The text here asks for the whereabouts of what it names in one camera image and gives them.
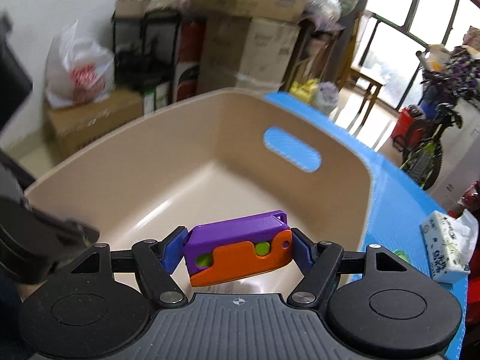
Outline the purple orange toy knife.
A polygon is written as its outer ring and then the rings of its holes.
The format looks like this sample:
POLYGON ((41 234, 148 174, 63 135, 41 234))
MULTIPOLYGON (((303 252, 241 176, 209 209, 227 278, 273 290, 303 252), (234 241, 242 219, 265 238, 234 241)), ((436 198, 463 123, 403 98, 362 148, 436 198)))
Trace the purple orange toy knife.
POLYGON ((193 287, 245 279, 288 265, 293 232, 284 211, 198 225, 183 248, 193 287))

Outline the green round small lid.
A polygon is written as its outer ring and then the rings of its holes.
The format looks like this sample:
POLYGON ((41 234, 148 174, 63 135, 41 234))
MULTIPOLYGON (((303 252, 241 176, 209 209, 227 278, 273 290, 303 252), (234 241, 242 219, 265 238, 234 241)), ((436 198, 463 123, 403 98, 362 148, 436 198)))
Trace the green round small lid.
POLYGON ((406 263, 410 264, 411 263, 411 260, 410 258, 408 257, 408 255, 406 254, 406 252, 402 251, 402 250, 395 250, 394 251, 394 254, 401 258, 403 261, 405 261, 406 263))

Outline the blue silicone mat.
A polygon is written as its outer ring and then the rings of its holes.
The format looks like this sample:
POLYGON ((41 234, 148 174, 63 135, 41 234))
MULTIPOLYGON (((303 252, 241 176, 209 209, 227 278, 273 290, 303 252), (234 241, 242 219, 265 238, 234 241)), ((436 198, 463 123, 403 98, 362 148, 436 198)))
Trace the blue silicone mat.
POLYGON ((267 94, 264 100, 329 134, 366 164, 372 177, 372 194, 366 233, 360 248, 364 250, 367 245, 375 243, 391 251, 402 250, 414 267, 428 275, 430 264, 420 224, 431 212, 440 211, 441 207, 389 160, 335 125, 319 111, 284 92, 267 94))

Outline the brown cardboard box on floor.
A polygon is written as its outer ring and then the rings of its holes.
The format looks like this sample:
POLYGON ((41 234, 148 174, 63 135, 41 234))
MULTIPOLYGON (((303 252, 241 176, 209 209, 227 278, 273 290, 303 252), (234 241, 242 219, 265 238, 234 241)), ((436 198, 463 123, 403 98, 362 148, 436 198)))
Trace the brown cardboard box on floor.
POLYGON ((52 109, 46 115, 64 158, 73 155, 97 139, 143 116, 143 97, 126 88, 114 89, 101 102, 52 109))

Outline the beige plastic storage bin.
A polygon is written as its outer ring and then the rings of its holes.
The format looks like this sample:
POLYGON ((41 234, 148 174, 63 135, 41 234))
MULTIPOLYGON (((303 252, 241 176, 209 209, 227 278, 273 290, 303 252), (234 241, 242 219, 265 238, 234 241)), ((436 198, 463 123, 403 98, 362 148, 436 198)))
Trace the beige plastic storage bin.
POLYGON ((315 242, 358 250, 372 178, 338 128, 292 97, 211 92, 137 119, 63 161, 27 191, 113 250, 178 226, 286 212, 315 242))

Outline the white tissue pack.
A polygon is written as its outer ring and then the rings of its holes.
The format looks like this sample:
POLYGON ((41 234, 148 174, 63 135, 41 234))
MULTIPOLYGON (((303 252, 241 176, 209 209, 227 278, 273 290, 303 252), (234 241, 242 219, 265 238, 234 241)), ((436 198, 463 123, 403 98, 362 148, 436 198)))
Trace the white tissue pack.
POLYGON ((420 230, 434 281, 454 284, 470 274, 479 222, 468 210, 457 219, 434 211, 421 223, 420 230))

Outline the green black bicycle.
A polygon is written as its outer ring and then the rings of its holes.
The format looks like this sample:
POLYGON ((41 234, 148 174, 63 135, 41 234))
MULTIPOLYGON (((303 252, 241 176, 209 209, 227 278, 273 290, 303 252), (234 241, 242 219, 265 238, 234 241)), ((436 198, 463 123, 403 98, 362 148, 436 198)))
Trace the green black bicycle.
POLYGON ((439 178, 443 162, 442 135, 450 127, 461 128, 463 119, 454 105, 440 103, 436 106, 433 119, 417 119, 408 130, 408 135, 421 129, 421 139, 410 147, 405 146, 402 154, 403 170, 423 190, 430 189, 439 178))

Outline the red bucket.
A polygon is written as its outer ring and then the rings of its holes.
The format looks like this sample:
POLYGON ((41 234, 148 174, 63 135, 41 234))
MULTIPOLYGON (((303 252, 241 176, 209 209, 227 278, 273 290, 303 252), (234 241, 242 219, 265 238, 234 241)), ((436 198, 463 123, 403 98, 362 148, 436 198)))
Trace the red bucket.
POLYGON ((422 130, 415 130, 408 135, 408 130, 413 122, 417 119, 424 118, 424 112, 417 105, 406 106, 400 111, 394 129, 391 133, 392 145, 398 150, 402 151, 405 146, 410 147, 415 145, 422 137, 422 130))

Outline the yellow bags on floor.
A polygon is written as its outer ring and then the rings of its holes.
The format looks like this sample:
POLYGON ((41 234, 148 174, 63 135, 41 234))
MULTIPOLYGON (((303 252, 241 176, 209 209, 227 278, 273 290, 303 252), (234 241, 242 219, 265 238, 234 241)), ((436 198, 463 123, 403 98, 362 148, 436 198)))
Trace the yellow bags on floor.
POLYGON ((289 88, 289 93, 301 102, 311 105, 318 85, 319 80, 317 78, 307 80, 305 83, 294 81, 289 88))

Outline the white red plastic bag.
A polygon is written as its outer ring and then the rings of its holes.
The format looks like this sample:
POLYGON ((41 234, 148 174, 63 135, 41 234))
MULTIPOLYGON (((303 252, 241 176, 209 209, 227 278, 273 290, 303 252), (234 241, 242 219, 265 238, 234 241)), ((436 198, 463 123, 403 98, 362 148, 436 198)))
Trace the white red plastic bag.
POLYGON ((77 25, 53 38, 46 58, 44 93, 55 110, 101 102, 115 85, 114 54, 94 38, 78 37, 77 25))

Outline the wooden stool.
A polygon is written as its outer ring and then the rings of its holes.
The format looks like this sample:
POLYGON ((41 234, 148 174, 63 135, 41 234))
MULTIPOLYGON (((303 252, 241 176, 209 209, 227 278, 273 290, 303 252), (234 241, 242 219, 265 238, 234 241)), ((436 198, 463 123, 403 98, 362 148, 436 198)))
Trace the wooden stool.
POLYGON ((360 114, 364 108, 366 108, 364 117, 360 123, 361 126, 364 126, 368 116, 370 116, 372 109, 376 105, 380 91, 384 86, 384 81, 381 77, 375 77, 366 68, 349 66, 343 70, 336 81, 339 90, 347 83, 353 84, 354 87, 356 87, 358 83, 365 84, 363 99, 358 111, 358 114, 360 114))

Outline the large stacked cardboard box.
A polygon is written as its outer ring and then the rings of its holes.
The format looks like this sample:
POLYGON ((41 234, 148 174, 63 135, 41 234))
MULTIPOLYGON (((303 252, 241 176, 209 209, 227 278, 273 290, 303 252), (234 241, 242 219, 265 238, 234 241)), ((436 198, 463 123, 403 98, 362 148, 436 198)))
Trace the large stacked cardboard box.
POLYGON ((197 90, 223 88, 262 93, 281 88, 299 27, 264 18, 210 16, 202 47, 197 90))

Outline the black metal shelf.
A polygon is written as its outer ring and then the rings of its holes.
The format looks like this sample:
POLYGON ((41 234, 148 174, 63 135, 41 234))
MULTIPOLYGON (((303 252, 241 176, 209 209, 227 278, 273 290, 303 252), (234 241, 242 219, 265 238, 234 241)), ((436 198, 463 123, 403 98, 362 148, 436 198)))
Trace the black metal shelf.
POLYGON ((182 14, 173 9, 151 10, 136 16, 113 13, 111 23, 115 82, 142 96, 145 115, 170 104, 182 14), (168 57, 159 54, 163 29, 173 30, 168 57))

